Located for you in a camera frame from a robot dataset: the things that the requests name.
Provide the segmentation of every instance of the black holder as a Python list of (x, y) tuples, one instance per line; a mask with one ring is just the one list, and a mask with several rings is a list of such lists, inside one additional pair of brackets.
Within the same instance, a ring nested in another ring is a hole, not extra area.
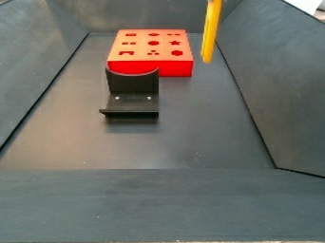
[(159, 116), (159, 69), (144, 74), (121, 74), (105, 69), (111, 95), (105, 116)]

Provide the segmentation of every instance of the white surface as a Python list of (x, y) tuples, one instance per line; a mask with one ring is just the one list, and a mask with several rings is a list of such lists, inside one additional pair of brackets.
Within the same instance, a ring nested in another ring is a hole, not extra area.
[(286, 0), (286, 2), (310, 15), (314, 14), (321, 3), (325, 5), (325, 1), (322, 0)]
[(322, 0), (318, 8), (322, 9), (322, 10), (325, 10), (325, 0)]

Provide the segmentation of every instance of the circular hole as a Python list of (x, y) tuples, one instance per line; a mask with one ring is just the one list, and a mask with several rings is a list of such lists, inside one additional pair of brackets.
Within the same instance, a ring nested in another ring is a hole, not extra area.
[(151, 42), (148, 42), (147, 43), (149, 46), (156, 46), (157, 44), (159, 44), (159, 42), (156, 42), (156, 41), (151, 41)]
[(180, 51), (180, 50), (172, 50), (172, 51), (171, 51), (171, 54), (172, 54), (173, 56), (181, 56), (181, 55), (183, 55), (183, 51)]

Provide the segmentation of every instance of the red shape sorter block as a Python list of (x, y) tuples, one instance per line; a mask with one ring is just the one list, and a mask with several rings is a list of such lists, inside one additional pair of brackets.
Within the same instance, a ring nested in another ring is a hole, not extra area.
[(111, 71), (140, 74), (159, 68), (161, 77), (188, 77), (192, 55), (183, 29), (121, 29), (107, 60)]

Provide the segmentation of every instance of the yellow pole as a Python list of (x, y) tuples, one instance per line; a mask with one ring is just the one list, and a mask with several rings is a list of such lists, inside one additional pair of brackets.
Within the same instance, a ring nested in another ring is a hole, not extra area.
[(206, 64), (210, 63), (212, 60), (212, 49), (215, 45), (214, 41), (216, 38), (220, 7), (222, 0), (208, 0), (206, 25), (200, 49), (200, 56)]

